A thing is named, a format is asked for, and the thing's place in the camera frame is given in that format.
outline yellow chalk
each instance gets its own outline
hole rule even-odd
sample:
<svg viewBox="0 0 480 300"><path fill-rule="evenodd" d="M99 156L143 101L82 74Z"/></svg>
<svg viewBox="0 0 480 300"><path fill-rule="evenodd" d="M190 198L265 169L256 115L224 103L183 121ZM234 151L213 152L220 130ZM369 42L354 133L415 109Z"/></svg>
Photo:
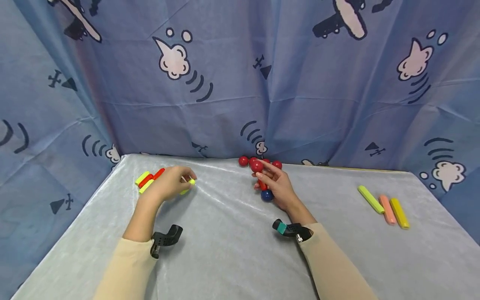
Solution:
<svg viewBox="0 0 480 300"><path fill-rule="evenodd" d="M150 179L149 181L147 181L147 183L138 191L140 194L143 194L144 191L150 186L150 184L152 184L153 182L153 179Z"/></svg>
<svg viewBox="0 0 480 300"><path fill-rule="evenodd" d="M396 220L402 229L409 229L410 223L408 223L407 217L403 212L403 208L400 205L400 201L397 198L390 199L390 204L393 209L393 213L395 214Z"/></svg>
<svg viewBox="0 0 480 300"><path fill-rule="evenodd" d="M370 194L366 187L364 187L363 185L359 185L358 190L377 213L383 214L385 212L383 206L378 203L377 199L375 199L375 197Z"/></svg>
<svg viewBox="0 0 480 300"><path fill-rule="evenodd" d="M193 178L190 179L188 182L189 182L191 185L195 185L195 179L193 179ZM181 192L180 192L180 195L185 195L188 191L189 191L189 190L181 191Z"/></svg>
<svg viewBox="0 0 480 300"><path fill-rule="evenodd" d="M150 172L146 171L142 175L140 175L140 177L137 178L137 180L135 180L135 185L138 186L140 184L140 182L142 182L145 179L145 177L148 176L148 174L150 174Z"/></svg>

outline fabric backdrop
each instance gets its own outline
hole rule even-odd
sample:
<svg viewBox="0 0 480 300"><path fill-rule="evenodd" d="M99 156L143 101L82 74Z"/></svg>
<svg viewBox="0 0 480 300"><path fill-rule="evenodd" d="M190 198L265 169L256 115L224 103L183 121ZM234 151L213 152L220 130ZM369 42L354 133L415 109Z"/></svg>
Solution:
<svg viewBox="0 0 480 300"><path fill-rule="evenodd" d="M0 299L119 153L406 170L480 243L478 1L0 7Z"/></svg>

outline hand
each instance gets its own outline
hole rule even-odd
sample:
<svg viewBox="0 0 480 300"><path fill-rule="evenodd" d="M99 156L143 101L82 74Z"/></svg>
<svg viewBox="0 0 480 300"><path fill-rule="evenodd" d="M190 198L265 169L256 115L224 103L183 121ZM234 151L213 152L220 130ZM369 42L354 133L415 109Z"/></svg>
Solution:
<svg viewBox="0 0 480 300"><path fill-rule="evenodd" d="M181 191L191 189L192 185L188 183L191 178L197 179L197 176L189 167L165 168L163 174L152 182L138 201L148 202L158 208L164 201L172 199Z"/></svg>
<svg viewBox="0 0 480 300"><path fill-rule="evenodd" d="M292 183L287 173L263 160L259 161L264 165L264 169L262 173L254 173L252 176L257 177L268 185L268 188L275 196L273 199L274 203L287 213L290 209L301 204L297 194L293 191ZM258 182L255 183L253 188L256 190L260 189Z"/></svg>

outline black wrist device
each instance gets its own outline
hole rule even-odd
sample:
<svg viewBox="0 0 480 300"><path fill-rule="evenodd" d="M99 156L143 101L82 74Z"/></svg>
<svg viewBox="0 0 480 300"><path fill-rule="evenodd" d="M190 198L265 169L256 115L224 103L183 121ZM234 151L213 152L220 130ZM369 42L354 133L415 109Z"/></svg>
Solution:
<svg viewBox="0 0 480 300"><path fill-rule="evenodd" d="M182 231L182 227L174 224L170 227L167 234L155 232L152 236L153 246L150 248L150 255L153 258L158 259L160 247L175 245L179 241Z"/></svg>
<svg viewBox="0 0 480 300"><path fill-rule="evenodd" d="M283 223L282 220L277 219L275 222L273 222L272 227L284 237L296 237L299 243L312 237L310 229L303 227L300 223L287 225Z"/></svg>

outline green chalk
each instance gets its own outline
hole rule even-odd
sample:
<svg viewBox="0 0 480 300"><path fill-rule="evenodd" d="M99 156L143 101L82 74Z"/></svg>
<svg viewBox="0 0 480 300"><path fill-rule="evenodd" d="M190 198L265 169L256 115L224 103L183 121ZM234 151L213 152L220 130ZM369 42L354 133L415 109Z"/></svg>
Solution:
<svg viewBox="0 0 480 300"><path fill-rule="evenodd" d="M377 213L383 214L385 212L384 207L380 205L377 199L372 196L372 194L367 190L366 187L364 187L363 185L359 185L358 190Z"/></svg>

